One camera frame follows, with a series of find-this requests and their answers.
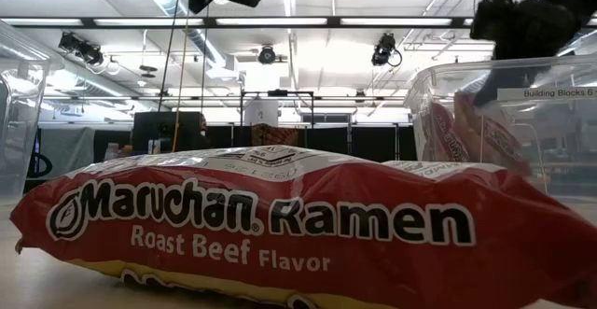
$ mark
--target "maruchan ramen logo text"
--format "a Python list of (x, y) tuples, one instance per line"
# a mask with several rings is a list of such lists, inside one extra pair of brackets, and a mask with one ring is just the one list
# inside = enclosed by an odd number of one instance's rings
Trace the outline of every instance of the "maruchan ramen logo text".
[[(338, 236), (408, 244), (474, 246), (475, 224), (470, 212), (459, 204), (400, 204), (388, 209), (381, 204), (337, 202), (304, 203), (301, 198), (271, 202), (267, 222), (257, 217), (259, 197), (240, 190), (204, 189), (191, 178), (181, 185), (143, 183), (114, 184), (110, 179), (87, 181), (64, 194), (47, 217), (49, 234), (55, 240), (75, 241), (90, 222), (101, 220), (151, 219), (172, 227), (191, 225), (211, 232), (239, 232), (238, 245), (209, 242), (203, 234), (166, 236), (133, 225), (131, 245), (158, 249), (180, 256), (209, 257), (232, 263), (249, 263), (251, 236)], [(288, 270), (327, 271), (328, 258), (286, 258), (275, 250), (258, 251), (261, 266)]]

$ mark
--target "ceiling light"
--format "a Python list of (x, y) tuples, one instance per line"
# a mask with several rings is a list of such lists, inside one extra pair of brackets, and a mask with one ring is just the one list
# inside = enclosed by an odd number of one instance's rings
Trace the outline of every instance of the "ceiling light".
[(401, 18), (401, 19), (375, 19), (375, 18), (361, 18), (361, 19), (341, 19), (342, 25), (401, 25), (401, 26), (448, 26), (451, 24), (451, 19), (425, 19), (425, 18)]
[[(93, 20), (95, 24), (99, 26), (131, 26), (131, 25), (138, 25), (138, 26), (168, 26), (172, 25), (187, 25), (187, 19), (172, 19), (172, 18), (163, 18), (163, 19), (99, 19)], [(188, 25), (203, 25), (203, 19), (188, 19)]]
[(25, 19), (25, 18), (13, 18), (13, 19), (0, 19), (6, 24), (10, 25), (32, 25), (32, 26), (44, 26), (44, 25), (60, 25), (60, 26), (83, 26), (83, 22), (80, 19)]
[(219, 25), (326, 25), (324, 18), (217, 19)]
[(64, 69), (51, 71), (46, 77), (46, 82), (54, 90), (85, 90), (82, 86), (78, 89), (76, 88), (76, 85), (79, 82), (78, 75)]

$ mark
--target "red packaging inside bin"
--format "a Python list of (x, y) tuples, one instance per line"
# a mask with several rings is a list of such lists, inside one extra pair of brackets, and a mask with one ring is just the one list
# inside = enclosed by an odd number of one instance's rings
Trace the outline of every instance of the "red packaging inside bin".
[(441, 164), (284, 146), (117, 159), (11, 220), (59, 260), (296, 309), (589, 307), (592, 225), (505, 170)]

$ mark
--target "red plastic packaging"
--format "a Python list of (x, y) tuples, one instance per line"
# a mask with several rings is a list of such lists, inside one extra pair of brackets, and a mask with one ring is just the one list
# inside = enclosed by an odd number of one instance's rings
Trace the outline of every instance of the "red plastic packaging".
[(521, 155), (521, 144), (504, 126), (483, 116), (473, 106), (474, 93), (454, 95), (455, 130), (472, 162), (493, 163), (513, 173), (530, 176), (531, 165)]
[(470, 162), (465, 144), (454, 131), (454, 117), (446, 107), (432, 102), (422, 119), (426, 139), (424, 160)]
[(297, 309), (577, 301), (597, 230), (519, 176), (443, 164), (429, 178), (284, 146), (117, 159), (38, 187), (11, 220), (59, 260)]

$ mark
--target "plastic storage container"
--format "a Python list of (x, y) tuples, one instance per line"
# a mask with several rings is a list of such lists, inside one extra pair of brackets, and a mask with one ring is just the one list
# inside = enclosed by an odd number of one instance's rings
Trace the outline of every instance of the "plastic storage container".
[[(473, 108), (487, 82), (518, 88)], [(559, 199), (597, 197), (596, 56), (446, 64), (411, 85), (419, 160), (492, 162)]]
[(51, 52), (0, 21), (0, 205), (22, 196)]

